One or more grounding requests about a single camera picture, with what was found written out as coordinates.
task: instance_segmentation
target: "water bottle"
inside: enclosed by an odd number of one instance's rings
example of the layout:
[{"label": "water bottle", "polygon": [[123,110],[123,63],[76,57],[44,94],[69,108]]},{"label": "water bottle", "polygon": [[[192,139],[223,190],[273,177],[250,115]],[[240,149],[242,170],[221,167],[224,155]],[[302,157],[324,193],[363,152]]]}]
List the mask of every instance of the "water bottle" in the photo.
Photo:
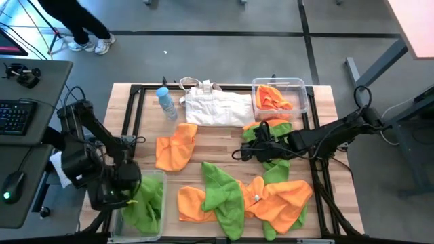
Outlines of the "water bottle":
[{"label": "water bottle", "polygon": [[157,90],[158,103],[162,107],[165,115],[170,120],[176,120],[178,118],[178,113],[174,106],[174,101],[169,95],[169,89],[167,87],[160,87]]}]

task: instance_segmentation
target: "green towel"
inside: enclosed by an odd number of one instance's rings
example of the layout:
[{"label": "green towel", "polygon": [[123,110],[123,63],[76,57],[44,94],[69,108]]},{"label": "green towel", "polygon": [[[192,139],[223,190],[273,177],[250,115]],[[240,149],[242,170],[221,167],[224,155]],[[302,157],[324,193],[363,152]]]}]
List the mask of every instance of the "green towel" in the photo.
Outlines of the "green towel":
[{"label": "green towel", "polygon": [[244,198],[238,183],[211,163],[202,163],[205,179],[203,211],[214,210],[218,223],[230,240],[241,237],[244,231]]},{"label": "green towel", "polygon": [[130,203],[121,210],[125,223],[135,226],[144,234],[159,233],[163,182],[156,178],[143,177],[134,200],[137,203]]},{"label": "green towel", "polygon": [[[244,140],[249,142],[251,140],[256,139],[253,130],[256,129],[258,126],[259,125],[252,126],[246,132],[244,132],[242,135]],[[290,123],[283,123],[280,125],[276,125],[275,127],[270,127],[270,133],[275,137],[277,137],[291,132],[291,128],[292,126]],[[266,185],[270,183],[278,183],[278,182],[283,182],[288,180],[288,176],[290,174],[290,162],[288,160],[274,159],[269,163],[264,162],[262,163],[262,165],[266,170],[266,172],[262,176],[264,178],[264,182]],[[307,205],[303,208],[300,217],[298,217],[297,221],[295,221],[295,223],[291,226],[290,230],[295,230],[303,226],[304,221],[306,219],[306,213],[307,213]],[[264,236],[266,240],[272,241],[276,238],[277,232],[270,225],[269,222],[263,221],[262,227],[264,229]]]}]

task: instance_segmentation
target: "sneaker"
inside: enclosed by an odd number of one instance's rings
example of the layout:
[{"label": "sneaker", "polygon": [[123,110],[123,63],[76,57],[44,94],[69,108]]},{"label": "sneaker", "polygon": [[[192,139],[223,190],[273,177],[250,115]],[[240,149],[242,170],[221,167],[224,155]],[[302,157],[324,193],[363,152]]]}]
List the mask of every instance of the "sneaker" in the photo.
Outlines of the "sneaker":
[{"label": "sneaker", "polygon": [[115,41],[116,38],[112,33],[110,33],[110,39],[99,39],[95,49],[95,54],[102,55],[107,53],[110,49],[110,46],[114,44]]},{"label": "sneaker", "polygon": [[85,50],[87,52],[93,52],[95,50],[95,44],[91,43],[90,41],[86,44],[78,44],[75,41],[72,41],[68,43],[68,47],[74,52],[78,52],[81,50]]}]

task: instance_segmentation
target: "computer mouse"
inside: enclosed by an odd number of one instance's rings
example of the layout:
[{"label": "computer mouse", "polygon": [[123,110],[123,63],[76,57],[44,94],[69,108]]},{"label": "computer mouse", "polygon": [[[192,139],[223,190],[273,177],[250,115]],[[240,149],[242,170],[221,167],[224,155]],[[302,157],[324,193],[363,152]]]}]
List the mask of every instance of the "computer mouse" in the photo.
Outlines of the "computer mouse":
[{"label": "computer mouse", "polygon": [[26,174],[22,171],[15,171],[6,177],[1,187],[1,198],[6,204],[13,204],[20,200],[25,177]]}]

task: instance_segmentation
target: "white cloth bag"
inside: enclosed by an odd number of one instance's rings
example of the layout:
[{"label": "white cloth bag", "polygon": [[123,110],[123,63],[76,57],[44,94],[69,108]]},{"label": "white cloth bag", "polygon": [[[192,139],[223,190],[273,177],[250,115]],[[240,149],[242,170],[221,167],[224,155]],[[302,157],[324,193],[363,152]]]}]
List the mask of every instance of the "white cloth bag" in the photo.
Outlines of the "white cloth bag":
[{"label": "white cloth bag", "polygon": [[[185,89],[184,85],[194,85]],[[187,123],[201,126],[244,127],[255,122],[252,96],[223,92],[216,83],[203,83],[190,77],[179,82],[186,91],[180,104],[185,106]]]}]

